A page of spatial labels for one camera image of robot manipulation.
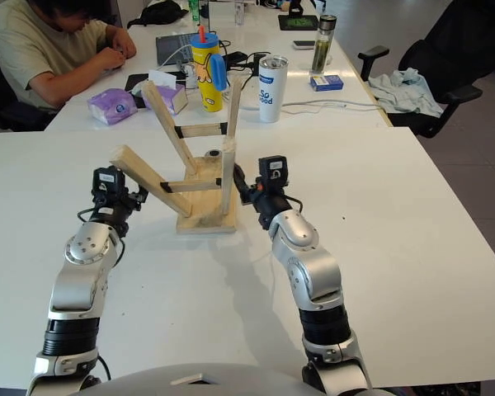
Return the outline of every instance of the white desk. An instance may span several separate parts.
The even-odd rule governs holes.
[[[201,155],[217,141],[189,145]],[[75,213],[91,204],[93,169],[123,143],[182,178],[157,130],[0,134],[0,387],[27,386]],[[410,131],[238,132],[248,180],[276,153],[288,157],[289,194],[341,263],[372,383],[495,379],[495,255]],[[177,236],[175,222],[152,196],[130,218],[98,338],[113,375],[226,361],[299,377],[297,310],[254,210],[239,208],[230,235]]]
[[[304,4],[307,13],[315,13],[309,2]],[[277,10],[265,7],[248,6],[244,26],[234,25],[232,3],[211,3],[211,29],[218,31],[222,40],[230,40],[228,52],[241,50],[245,54],[256,51],[271,51],[274,54],[284,55],[290,60],[288,82],[286,84],[285,102],[307,101],[311,99],[343,99],[362,103],[372,103],[367,91],[363,88],[361,79],[356,75],[353,67],[345,56],[339,44],[332,43],[332,63],[328,66],[328,73],[338,74],[345,83],[341,91],[314,92],[309,86],[309,68],[313,51],[298,51],[292,48],[293,40],[313,40],[315,31],[280,31],[278,27]],[[122,69],[111,72],[85,92],[72,98],[49,125],[48,130],[136,130],[161,128],[152,111],[142,110],[138,114],[123,120],[119,124],[108,127],[95,120],[87,109],[87,99],[103,92],[110,87],[124,88],[130,74],[147,73],[151,68],[158,66],[156,60],[156,37],[159,35],[180,34],[194,31],[189,15],[171,25],[166,26],[132,26],[130,35],[134,39],[138,53],[129,59]],[[252,78],[243,91],[242,104],[257,106],[258,80]],[[178,125],[194,125],[201,123],[220,122],[227,120],[227,111],[207,113],[203,110],[200,93],[193,90],[189,95],[189,106],[180,115],[175,117]],[[290,111],[317,111],[317,107],[295,106]],[[379,111],[355,111],[347,109],[324,108],[319,114],[282,114],[281,120],[274,125],[264,125],[258,120],[257,111],[240,111],[240,128],[290,128],[297,125],[311,127],[315,123],[318,127],[328,126],[386,126],[385,120]]]

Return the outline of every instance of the purple tissue pack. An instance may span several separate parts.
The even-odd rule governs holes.
[[[182,109],[187,106],[187,94],[185,92],[185,87],[181,84],[176,84],[176,89],[171,89],[169,87],[159,87],[156,86],[159,94],[163,99],[163,103],[167,106],[168,111],[175,116]],[[143,100],[148,109],[150,109],[150,103],[147,98],[143,95]]]
[[[88,99],[92,116],[107,125],[117,124],[138,112],[134,98],[124,89],[110,88]]]

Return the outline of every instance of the green bottle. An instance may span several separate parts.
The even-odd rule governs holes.
[[[333,40],[333,31],[337,18],[334,15],[322,15],[319,21],[319,30],[315,41],[311,74],[323,74],[327,62],[328,52]]]
[[[191,10],[192,20],[200,21],[200,10],[198,9],[198,0],[189,0],[189,9]]]

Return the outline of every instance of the sticker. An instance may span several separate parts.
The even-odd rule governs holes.
[[[260,103],[264,103],[264,104],[267,104],[267,105],[272,105],[273,104],[273,98],[270,97],[270,93],[269,92],[265,92],[263,89],[261,89],[261,93],[258,96],[258,99],[259,99]]]
[[[275,80],[273,77],[264,77],[263,75],[259,74],[258,75],[259,79],[266,84],[272,84],[273,80]]]
[[[270,163],[270,169],[274,171],[275,169],[282,169],[282,161],[275,161],[274,163]]]
[[[99,213],[102,213],[104,215],[113,215],[114,210],[112,208],[100,208]]]
[[[115,178],[112,175],[105,175],[104,173],[100,173],[99,174],[99,179],[102,182],[109,182],[109,183],[113,183],[113,182],[116,181]]]
[[[328,85],[330,83],[324,76],[314,77],[313,80],[317,83],[317,85]]]

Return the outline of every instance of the red object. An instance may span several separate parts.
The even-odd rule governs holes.
[[[205,28],[203,25],[198,28],[198,33],[200,33],[200,43],[205,43]]]

